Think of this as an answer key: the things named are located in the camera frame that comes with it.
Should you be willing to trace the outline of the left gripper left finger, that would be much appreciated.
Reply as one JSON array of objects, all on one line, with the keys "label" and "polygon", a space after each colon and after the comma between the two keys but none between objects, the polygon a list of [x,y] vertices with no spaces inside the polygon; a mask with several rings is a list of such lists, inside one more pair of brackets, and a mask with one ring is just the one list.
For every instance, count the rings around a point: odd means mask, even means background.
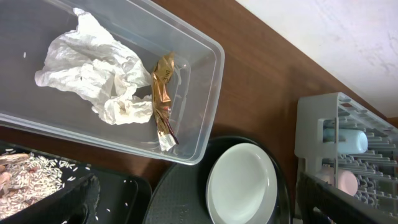
[{"label": "left gripper left finger", "polygon": [[94,223],[99,200],[100,182],[94,174],[88,174],[37,203],[1,220],[1,223]]}]

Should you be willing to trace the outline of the blue cup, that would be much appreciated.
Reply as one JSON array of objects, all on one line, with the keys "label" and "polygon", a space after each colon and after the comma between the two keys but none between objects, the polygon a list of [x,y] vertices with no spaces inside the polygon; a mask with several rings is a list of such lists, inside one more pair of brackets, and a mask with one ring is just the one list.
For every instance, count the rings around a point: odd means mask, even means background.
[{"label": "blue cup", "polygon": [[363,131],[339,129],[339,154],[362,154],[368,150],[368,137]]}]

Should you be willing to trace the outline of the white tissue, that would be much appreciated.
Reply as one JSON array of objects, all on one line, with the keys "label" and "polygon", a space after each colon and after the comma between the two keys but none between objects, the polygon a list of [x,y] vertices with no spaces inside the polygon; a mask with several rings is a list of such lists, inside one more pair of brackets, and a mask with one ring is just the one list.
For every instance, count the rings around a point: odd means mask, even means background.
[{"label": "white tissue", "polygon": [[35,73],[36,85],[76,93],[110,125],[149,122],[152,97],[136,96],[138,89],[151,84],[142,60],[92,14],[77,7],[73,12],[76,29],[51,42],[43,69]]}]

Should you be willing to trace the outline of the grey plate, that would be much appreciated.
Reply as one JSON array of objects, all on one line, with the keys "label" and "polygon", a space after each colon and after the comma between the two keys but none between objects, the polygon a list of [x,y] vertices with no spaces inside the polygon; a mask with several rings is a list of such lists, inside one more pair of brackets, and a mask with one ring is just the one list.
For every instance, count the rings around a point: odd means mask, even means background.
[{"label": "grey plate", "polygon": [[260,224],[271,220],[277,176],[266,152],[251,143],[227,149],[215,162],[206,185],[206,205],[216,224]]}]

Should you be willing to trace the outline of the gold foil wrapper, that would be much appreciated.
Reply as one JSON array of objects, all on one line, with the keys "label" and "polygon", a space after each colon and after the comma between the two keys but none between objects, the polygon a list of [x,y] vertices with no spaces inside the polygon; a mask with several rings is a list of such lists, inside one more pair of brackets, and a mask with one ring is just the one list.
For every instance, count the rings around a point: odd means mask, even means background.
[{"label": "gold foil wrapper", "polygon": [[173,52],[164,55],[151,73],[152,108],[161,151],[169,151],[178,144],[169,121],[172,112],[172,100],[167,92],[167,84],[174,73],[174,56]]}]

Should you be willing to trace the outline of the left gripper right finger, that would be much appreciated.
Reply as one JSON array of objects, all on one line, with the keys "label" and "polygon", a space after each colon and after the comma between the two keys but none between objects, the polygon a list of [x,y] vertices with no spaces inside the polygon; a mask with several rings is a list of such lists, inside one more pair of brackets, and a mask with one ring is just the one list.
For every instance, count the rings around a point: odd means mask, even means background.
[{"label": "left gripper right finger", "polygon": [[397,223],[396,218],[304,172],[298,177],[297,203],[304,223]]}]

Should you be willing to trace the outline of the pink cup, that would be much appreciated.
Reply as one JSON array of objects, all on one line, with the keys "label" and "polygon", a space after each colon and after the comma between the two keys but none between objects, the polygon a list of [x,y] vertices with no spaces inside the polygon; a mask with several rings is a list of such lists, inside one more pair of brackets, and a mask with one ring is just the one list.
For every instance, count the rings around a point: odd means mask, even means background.
[{"label": "pink cup", "polygon": [[[330,185],[334,185],[334,171],[333,167],[322,167],[315,176]],[[358,181],[355,175],[351,171],[338,169],[337,188],[350,196],[354,196],[358,191]]]}]

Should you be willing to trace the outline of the food scraps and rice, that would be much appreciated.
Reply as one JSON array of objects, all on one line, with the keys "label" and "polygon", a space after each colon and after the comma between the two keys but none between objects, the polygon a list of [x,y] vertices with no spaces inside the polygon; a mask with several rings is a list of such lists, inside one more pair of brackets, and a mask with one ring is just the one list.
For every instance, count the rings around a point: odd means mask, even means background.
[{"label": "food scraps and rice", "polygon": [[77,179],[77,170],[66,160],[6,149],[1,154],[1,219],[63,189]]}]

